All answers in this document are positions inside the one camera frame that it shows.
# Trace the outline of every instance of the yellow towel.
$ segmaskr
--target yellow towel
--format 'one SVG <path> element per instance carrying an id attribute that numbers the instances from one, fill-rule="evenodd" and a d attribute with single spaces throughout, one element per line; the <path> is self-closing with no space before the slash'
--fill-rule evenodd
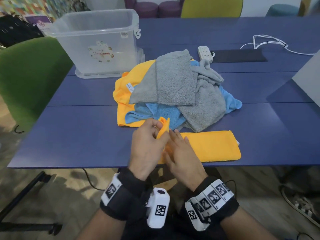
<path id="1" fill-rule="evenodd" d="M 136 65 L 131 69 L 130 72 L 125 72 L 122 74 L 122 77 L 116 80 L 115 82 L 115 90 L 113 92 L 113 98 L 118 104 L 117 110 L 117 121 L 119 126 L 130 126 L 130 127 L 140 127 L 144 120 L 133 122 L 130 124 L 126 124 L 126 114 L 129 111 L 134 110 L 134 104 L 129 104 L 131 92 L 127 85 L 136 86 L 141 83 L 144 78 L 146 72 L 149 70 L 150 66 L 156 60 L 149 60 L 143 63 Z"/>
<path id="2" fill-rule="evenodd" d="M 165 131 L 169 131 L 170 118 L 166 120 L 160 117 L 159 121 L 163 124 L 157 138 Z M 241 158 L 237 140 L 230 130 L 209 131 L 192 133 L 181 133 L 183 138 L 188 137 L 189 142 L 201 162 L 233 161 Z"/>

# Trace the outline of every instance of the gray towel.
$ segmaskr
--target gray towel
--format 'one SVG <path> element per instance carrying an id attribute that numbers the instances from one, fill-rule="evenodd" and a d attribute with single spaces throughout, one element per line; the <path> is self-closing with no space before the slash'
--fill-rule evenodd
<path id="1" fill-rule="evenodd" d="M 210 68 L 208 61 L 202 60 L 200 65 L 200 67 L 192 66 L 192 70 L 200 73 L 195 92 L 195 105 L 178 106 L 186 118 L 185 126 L 194 132 L 201 132 L 216 123 L 226 112 L 226 102 L 218 87 L 223 78 Z"/>
<path id="2" fill-rule="evenodd" d="M 191 71 L 187 49 L 160 56 L 135 87 L 129 104 L 194 105 L 197 75 Z"/>

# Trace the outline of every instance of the white box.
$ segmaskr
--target white box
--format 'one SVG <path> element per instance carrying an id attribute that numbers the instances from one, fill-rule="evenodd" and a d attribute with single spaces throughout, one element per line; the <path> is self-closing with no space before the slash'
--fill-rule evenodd
<path id="1" fill-rule="evenodd" d="M 88 78 L 121 76 L 141 62 L 137 54 L 139 16 L 133 9 L 73 12 L 56 20 L 56 37 L 77 68 Z"/>

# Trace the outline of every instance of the shoe sole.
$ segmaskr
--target shoe sole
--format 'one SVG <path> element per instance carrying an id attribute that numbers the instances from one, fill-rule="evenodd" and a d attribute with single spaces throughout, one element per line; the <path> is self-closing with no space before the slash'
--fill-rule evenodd
<path id="1" fill-rule="evenodd" d="M 302 210 L 298 209 L 295 205 L 293 205 L 290 200 L 286 197 L 286 194 L 283 192 L 284 191 L 284 187 L 280 188 L 280 193 L 282 195 L 282 197 L 284 198 L 284 200 L 293 208 L 295 209 L 297 212 L 299 212 L 300 214 L 302 214 L 304 217 L 306 217 L 310 222 L 312 222 L 314 225 L 316 225 L 317 227 L 320 228 L 320 224 L 318 222 L 316 222 L 314 219 L 312 219 L 310 216 L 306 215 L 305 212 L 303 212 Z"/>

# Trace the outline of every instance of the person's left hand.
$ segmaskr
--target person's left hand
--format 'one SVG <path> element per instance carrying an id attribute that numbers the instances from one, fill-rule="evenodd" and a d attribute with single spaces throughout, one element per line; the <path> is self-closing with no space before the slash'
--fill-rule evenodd
<path id="1" fill-rule="evenodd" d="M 162 151 L 170 139 L 165 132 L 156 139 L 162 123 L 155 119 L 147 119 L 132 135 L 129 170 L 134 176 L 145 181 L 157 166 Z"/>

